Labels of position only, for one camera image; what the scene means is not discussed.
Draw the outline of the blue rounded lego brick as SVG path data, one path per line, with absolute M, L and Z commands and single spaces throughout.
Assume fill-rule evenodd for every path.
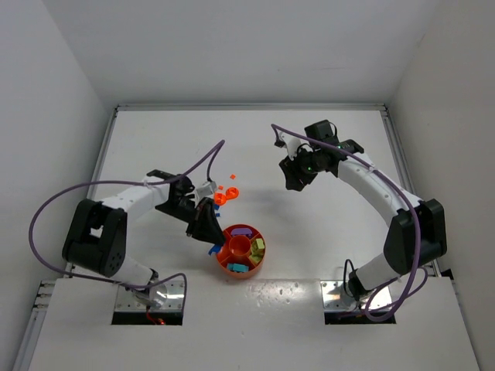
M 212 254 L 218 254 L 221 250 L 221 246 L 219 245 L 213 245 L 210 250 L 208 251 L 208 255 L 211 256 Z

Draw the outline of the purple rounded lego brick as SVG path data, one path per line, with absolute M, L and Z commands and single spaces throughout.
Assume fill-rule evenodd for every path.
M 238 227 L 238 228 L 232 229 L 232 231 L 230 231 L 230 235 L 232 237 L 235 237 L 235 236 L 246 236 L 247 238 L 252 238 L 253 231 L 252 231 L 252 229 L 247 228 L 247 227 Z

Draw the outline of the orange round divided container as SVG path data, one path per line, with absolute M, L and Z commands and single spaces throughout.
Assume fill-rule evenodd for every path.
M 230 231 L 238 227 L 247 227 L 252 229 L 253 231 L 252 238 L 247 238 L 246 236 L 232 237 L 230 235 Z M 215 254 L 215 257 L 217 259 L 217 264 L 220 267 L 220 269 L 225 274 L 240 280 L 252 278 L 253 276 L 255 276 L 261 270 L 261 267 L 265 260 L 265 255 L 263 260 L 259 264 L 255 264 L 252 260 L 249 259 L 249 256 L 252 253 L 254 253 L 251 250 L 251 241 L 256 238 L 262 238 L 263 241 L 265 242 L 265 239 L 260 233 L 260 231 L 254 228 L 253 226 L 249 226 L 246 224 L 234 224 L 224 229 L 224 236 L 226 237 L 226 242 L 221 247 L 220 252 L 218 254 Z M 264 249 L 265 254 L 266 254 L 266 250 L 267 250 L 267 244 L 265 242 L 265 249 Z M 249 271 L 245 273 L 240 272 L 239 270 L 229 271 L 227 269 L 228 264 L 238 264 L 238 265 L 243 264 L 249 267 Z

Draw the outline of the small teal lego brick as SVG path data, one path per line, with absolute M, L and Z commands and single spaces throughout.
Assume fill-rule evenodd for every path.
M 240 272 L 248 272 L 249 271 L 249 267 L 246 266 L 246 265 L 243 265 L 243 264 L 239 264 L 237 269 L 240 271 Z

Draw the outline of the yellow-green lego brick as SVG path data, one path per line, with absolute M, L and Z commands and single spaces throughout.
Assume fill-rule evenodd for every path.
M 251 241 L 251 250 L 256 253 L 265 249 L 265 242 L 262 238 L 256 238 Z
M 263 250 L 257 250 L 249 256 L 255 264 L 259 264 L 264 258 L 265 252 Z

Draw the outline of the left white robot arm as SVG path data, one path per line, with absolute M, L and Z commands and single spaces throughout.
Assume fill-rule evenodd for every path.
M 102 200 L 77 205 L 63 245 L 67 262 L 124 285 L 151 301 L 158 274 L 127 254 L 128 224 L 157 210 L 186 224 L 186 235 L 222 246 L 226 238 L 217 221 L 213 199 L 197 199 L 195 186 L 183 175 L 152 170 L 142 183 Z

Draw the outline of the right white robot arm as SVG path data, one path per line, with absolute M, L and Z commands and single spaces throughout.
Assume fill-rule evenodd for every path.
M 436 199 L 423 200 L 378 170 L 353 139 L 341 141 L 336 126 L 323 120 L 303 135 L 273 125 L 275 146 L 287 155 L 279 167 L 288 190 L 302 191 L 319 173 L 351 186 L 380 214 L 388 232 L 382 253 L 350 272 L 346 289 L 356 300 L 447 252 L 445 210 Z

